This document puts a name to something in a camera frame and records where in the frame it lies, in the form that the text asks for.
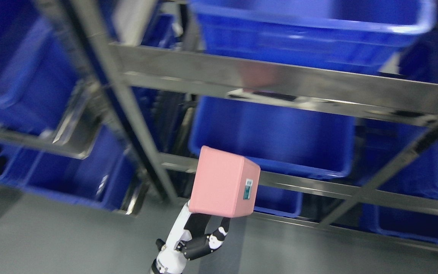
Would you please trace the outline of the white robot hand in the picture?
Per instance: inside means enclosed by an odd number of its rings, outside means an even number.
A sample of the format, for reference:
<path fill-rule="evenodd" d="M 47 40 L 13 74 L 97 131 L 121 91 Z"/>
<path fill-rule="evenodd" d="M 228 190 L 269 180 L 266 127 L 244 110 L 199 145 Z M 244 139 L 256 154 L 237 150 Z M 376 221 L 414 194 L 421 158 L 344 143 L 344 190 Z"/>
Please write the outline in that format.
<path fill-rule="evenodd" d="M 210 215 L 191 213 L 189 204 L 181 208 L 167 239 L 156 240 L 159 253 L 151 264 L 153 274 L 182 274 L 189 261 L 212 254 L 223 245 L 231 219 L 223 217 L 219 227 L 207 233 Z"/>

